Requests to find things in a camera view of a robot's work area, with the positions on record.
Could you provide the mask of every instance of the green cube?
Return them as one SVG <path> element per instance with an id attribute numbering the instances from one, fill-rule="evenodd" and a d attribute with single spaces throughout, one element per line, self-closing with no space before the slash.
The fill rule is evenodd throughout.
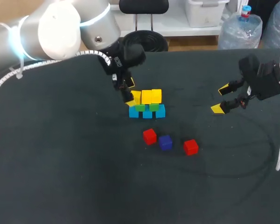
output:
<path id="1" fill-rule="evenodd" d="M 140 105 L 136 105 L 136 111 L 138 112 L 144 112 L 145 111 L 145 105 L 144 104 L 140 104 Z"/>
<path id="2" fill-rule="evenodd" d="M 150 104 L 149 105 L 149 111 L 150 112 L 155 112 L 159 110 L 159 104 Z"/>

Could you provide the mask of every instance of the blue cube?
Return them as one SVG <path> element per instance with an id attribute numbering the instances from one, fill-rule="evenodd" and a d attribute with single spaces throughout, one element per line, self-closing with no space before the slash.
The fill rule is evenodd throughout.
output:
<path id="1" fill-rule="evenodd" d="M 143 112 L 143 118 L 144 119 L 152 119 L 153 113 L 149 111 L 149 105 L 145 105 L 145 111 Z"/>
<path id="2" fill-rule="evenodd" d="M 136 111 L 135 106 L 130 106 L 129 108 L 129 116 L 130 118 L 139 118 L 139 112 Z"/>
<path id="3" fill-rule="evenodd" d="M 169 135 L 159 137 L 159 144 L 163 151 L 172 149 L 172 140 Z"/>
<path id="4" fill-rule="evenodd" d="M 164 104 L 159 105 L 159 110 L 155 112 L 155 117 L 156 118 L 166 117 L 166 110 L 165 110 L 165 105 Z"/>

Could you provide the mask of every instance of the toy block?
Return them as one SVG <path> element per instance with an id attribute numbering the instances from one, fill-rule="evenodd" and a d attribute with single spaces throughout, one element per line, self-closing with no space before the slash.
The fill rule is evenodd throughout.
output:
<path id="1" fill-rule="evenodd" d="M 143 132 L 143 139 L 147 145 L 152 145 L 157 142 L 157 135 L 153 129 Z"/>
<path id="2" fill-rule="evenodd" d="M 138 112 L 144 112 L 145 111 L 145 105 L 141 104 L 141 105 L 136 105 L 136 111 Z"/>
<path id="3" fill-rule="evenodd" d="M 141 91 L 131 91 L 132 95 L 134 96 L 134 100 L 136 101 L 136 105 L 141 104 Z"/>
<path id="4" fill-rule="evenodd" d="M 151 94 L 151 90 L 142 90 L 142 104 L 151 104 L 151 100 L 152 100 L 152 94 Z"/>
<path id="5" fill-rule="evenodd" d="M 195 140 L 186 141 L 183 144 L 183 149 L 186 155 L 194 155 L 198 153 L 198 145 Z"/>
<path id="6" fill-rule="evenodd" d="M 129 108 L 129 116 L 130 116 L 130 118 L 139 118 L 139 112 L 136 111 L 135 106 L 131 106 Z"/>
<path id="7" fill-rule="evenodd" d="M 165 105 L 164 104 L 159 105 L 159 110 L 155 112 L 155 117 L 156 118 L 166 117 L 166 110 L 165 110 Z"/>
<path id="8" fill-rule="evenodd" d="M 131 101 L 126 102 L 126 104 L 129 105 L 129 107 L 137 105 L 136 101 L 134 99 L 131 100 Z"/>
<path id="9" fill-rule="evenodd" d="M 159 110 L 159 104 L 150 104 L 149 105 L 149 111 L 155 112 Z"/>
<path id="10" fill-rule="evenodd" d="M 159 144 L 163 151 L 172 149 L 172 140 L 169 135 L 159 137 Z"/>
<path id="11" fill-rule="evenodd" d="M 153 118 L 153 113 L 149 111 L 149 106 L 145 105 L 145 111 L 142 113 L 144 119 L 152 119 Z"/>
<path id="12" fill-rule="evenodd" d="M 160 104 L 162 102 L 162 90 L 151 90 L 152 104 Z"/>

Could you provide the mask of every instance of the water bottle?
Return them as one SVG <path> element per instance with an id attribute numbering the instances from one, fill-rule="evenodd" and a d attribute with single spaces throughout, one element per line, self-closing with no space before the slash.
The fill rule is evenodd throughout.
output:
<path id="1" fill-rule="evenodd" d="M 243 6 L 241 15 L 234 14 L 223 23 L 218 49 L 258 47 L 262 32 L 262 20 L 250 12 L 250 6 Z"/>
<path id="2" fill-rule="evenodd" d="M 264 48 L 280 48 L 280 2 L 275 5 L 270 16 L 262 42 Z"/>

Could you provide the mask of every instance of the red cube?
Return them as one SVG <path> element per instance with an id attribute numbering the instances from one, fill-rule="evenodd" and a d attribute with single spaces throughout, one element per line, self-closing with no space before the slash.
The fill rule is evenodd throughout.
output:
<path id="1" fill-rule="evenodd" d="M 152 145 L 157 142 L 157 134 L 153 129 L 149 129 L 143 132 L 143 138 L 147 145 Z"/>
<path id="2" fill-rule="evenodd" d="M 194 155 L 198 153 L 198 145 L 195 140 L 185 141 L 183 149 L 187 155 Z"/>

